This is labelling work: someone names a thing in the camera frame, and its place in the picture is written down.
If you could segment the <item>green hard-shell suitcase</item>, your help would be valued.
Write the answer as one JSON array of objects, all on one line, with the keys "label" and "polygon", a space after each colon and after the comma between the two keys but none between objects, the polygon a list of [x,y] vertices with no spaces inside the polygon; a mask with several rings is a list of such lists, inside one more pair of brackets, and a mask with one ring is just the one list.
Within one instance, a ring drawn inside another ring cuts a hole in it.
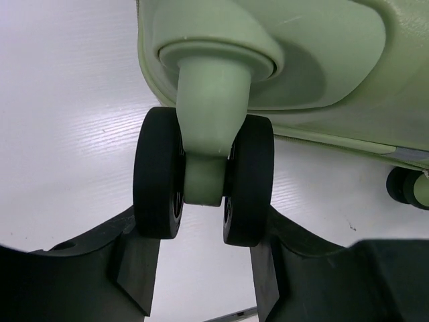
[{"label": "green hard-shell suitcase", "polygon": [[160,102],[133,171],[140,234],[176,237],[184,204],[223,206],[256,246],[274,140],[386,160],[397,202],[428,208],[427,1],[138,1],[137,52]]}]

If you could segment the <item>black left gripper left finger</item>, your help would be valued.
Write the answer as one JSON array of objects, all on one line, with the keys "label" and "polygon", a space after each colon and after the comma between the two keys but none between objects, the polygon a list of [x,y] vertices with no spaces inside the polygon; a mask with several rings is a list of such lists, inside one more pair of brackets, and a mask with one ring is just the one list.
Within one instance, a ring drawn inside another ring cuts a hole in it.
[{"label": "black left gripper left finger", "polygon": [[1,247],[2,321],[143,321],[160,241],[139,235],[133,208],[51,250]]}]

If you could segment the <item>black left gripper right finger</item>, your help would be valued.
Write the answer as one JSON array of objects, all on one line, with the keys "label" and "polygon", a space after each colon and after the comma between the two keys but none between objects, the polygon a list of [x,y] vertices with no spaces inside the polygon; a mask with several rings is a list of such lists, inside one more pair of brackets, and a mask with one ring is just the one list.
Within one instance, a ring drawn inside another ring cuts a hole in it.
[{"label": "black left gripper right finger", "polygon": [[251,249],[260,321],[427,321],[428,241],[329,242],[267,213]]}]

